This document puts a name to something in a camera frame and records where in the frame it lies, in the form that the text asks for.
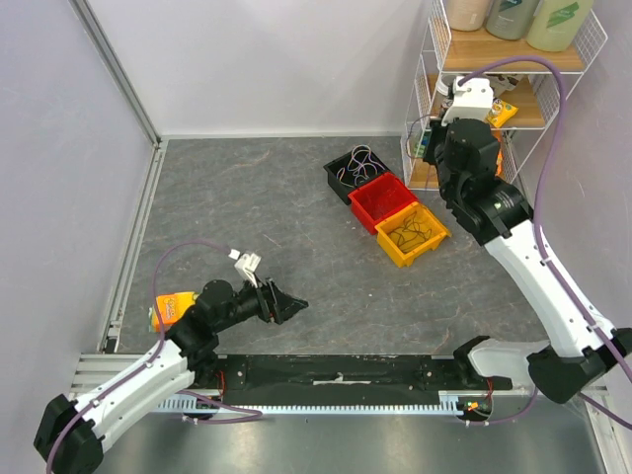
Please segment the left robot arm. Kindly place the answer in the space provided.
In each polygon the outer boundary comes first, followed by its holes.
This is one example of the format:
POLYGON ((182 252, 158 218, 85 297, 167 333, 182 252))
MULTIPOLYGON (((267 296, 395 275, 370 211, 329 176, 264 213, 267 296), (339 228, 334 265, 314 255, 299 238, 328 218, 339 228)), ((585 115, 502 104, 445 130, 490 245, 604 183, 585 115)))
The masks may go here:
POLYGON ((48 402, 34 439, 46 472, 94 472, 119 438, 163 401, 213 383, 220 332, 253 317, 281 324, 307 306, 270 278, 247 281, 240 290, 225 280, 208 282, 145 355, 74 400, 58 395, 48 402))

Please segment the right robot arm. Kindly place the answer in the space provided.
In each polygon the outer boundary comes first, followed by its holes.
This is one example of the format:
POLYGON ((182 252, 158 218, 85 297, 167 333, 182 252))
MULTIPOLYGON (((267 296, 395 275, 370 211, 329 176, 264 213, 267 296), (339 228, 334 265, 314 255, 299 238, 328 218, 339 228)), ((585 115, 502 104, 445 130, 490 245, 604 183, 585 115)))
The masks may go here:
POLYGON ((495 171, 500 141, 473 118, 430 122, 424 161, 435 166, 446 208, 509 274, 547 339, 503 343, 487 336, 461 346, 452 376, 461 387, 487 377, 533 386, 563 404, 631 354, 631 331, 616 328, 582 293, 533 223, 518 188, 495 171))

